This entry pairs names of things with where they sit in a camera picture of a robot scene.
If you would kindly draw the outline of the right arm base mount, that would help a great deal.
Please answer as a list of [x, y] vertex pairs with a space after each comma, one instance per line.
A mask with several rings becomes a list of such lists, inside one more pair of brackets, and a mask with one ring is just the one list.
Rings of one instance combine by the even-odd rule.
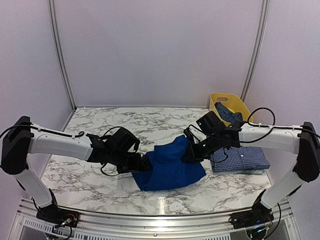
[[274, 215], [271, 210], [263, 213], [261, 210], [246, 210], [234, 212], [230, 215], [228, 222], [234, 229], [248, 228], [265, 223], [271, 223]]

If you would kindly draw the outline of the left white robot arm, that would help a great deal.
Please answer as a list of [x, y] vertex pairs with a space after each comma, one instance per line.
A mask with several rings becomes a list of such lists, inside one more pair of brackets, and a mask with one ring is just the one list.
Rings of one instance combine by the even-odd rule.
[[138, 153], [140, 140], [129, 130], [118, 126], [116, 132], [104, 135], [68, 134], [42, 127], [22, 116], [0, 134], [0, 167], [13, 176], [32, 197], [37, 211], [53, 223], [63, 219], [52, 190], [47, 188], [28, 163], [29, 154], [49, 154], [76, 158], [102, 167], [111, 164], [118, 174], [147, 172], [152, 164]]

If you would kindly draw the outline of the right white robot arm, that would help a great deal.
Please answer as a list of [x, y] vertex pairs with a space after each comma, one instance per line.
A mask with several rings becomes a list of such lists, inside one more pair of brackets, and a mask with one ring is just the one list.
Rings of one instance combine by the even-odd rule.
[[304, 183], [320, 175], [320, 136], [310, 122], [302, 125], [279, 126], [238, 121], [226, 126], [214, 111], [196, 121], [195, 130], [206, 139], [195, 142], [190, 128], [184, 130], [189, 142], [182, 162], [195, 163], [227, 147], [258, 147], [296, 155], [295, 165], [282, 179], [264, 190], [253, 203], [247, 219], [258, 224], [281, 200], [295, 193]]

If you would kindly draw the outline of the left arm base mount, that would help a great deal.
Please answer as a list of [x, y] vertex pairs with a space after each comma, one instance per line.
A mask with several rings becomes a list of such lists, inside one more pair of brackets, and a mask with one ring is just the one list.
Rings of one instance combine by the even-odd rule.
[[38, 211], [36, 218], [58, 226], [63, 226], [62, 223], [65, 222], [65, 226], [76, 228], [80, 219], [80, 213], [61, 208], [58, 212], [47, 211], [46, 213], [41, 213]]

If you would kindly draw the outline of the blue pleated skirt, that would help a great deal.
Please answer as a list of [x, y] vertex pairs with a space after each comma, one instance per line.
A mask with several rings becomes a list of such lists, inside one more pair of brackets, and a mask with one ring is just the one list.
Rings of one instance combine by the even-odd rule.
[[201, 163], [185, 163], [189, 141], [180, 135], [173, 142], [156, 145], [153, 151], [145, 154], [152, 169], [145, 172], [133, 172], [132, 176], [142, 191], [174, 190], [192, 185], [201, 180], [206, 171]]

